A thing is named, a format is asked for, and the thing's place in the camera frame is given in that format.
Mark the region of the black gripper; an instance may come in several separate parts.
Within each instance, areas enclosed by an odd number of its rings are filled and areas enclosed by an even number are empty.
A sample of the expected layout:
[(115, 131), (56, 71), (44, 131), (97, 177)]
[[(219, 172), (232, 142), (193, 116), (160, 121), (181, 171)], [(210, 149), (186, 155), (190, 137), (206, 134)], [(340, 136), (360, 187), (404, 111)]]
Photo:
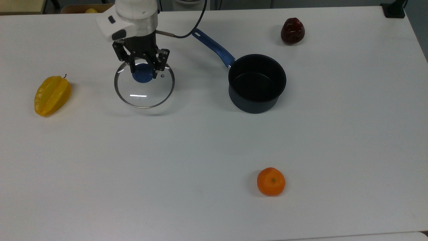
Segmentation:
[(136, 72), (136, 58), (148, 58), (153, 78), (156, 78), (159, 72), (165, 70), (170, 54), (170, 50), (168, 49), (158, 49), (155, 32), (146, 36), (116, 40), (112, 46), (119, 61), (129, 65), (131, 73)]

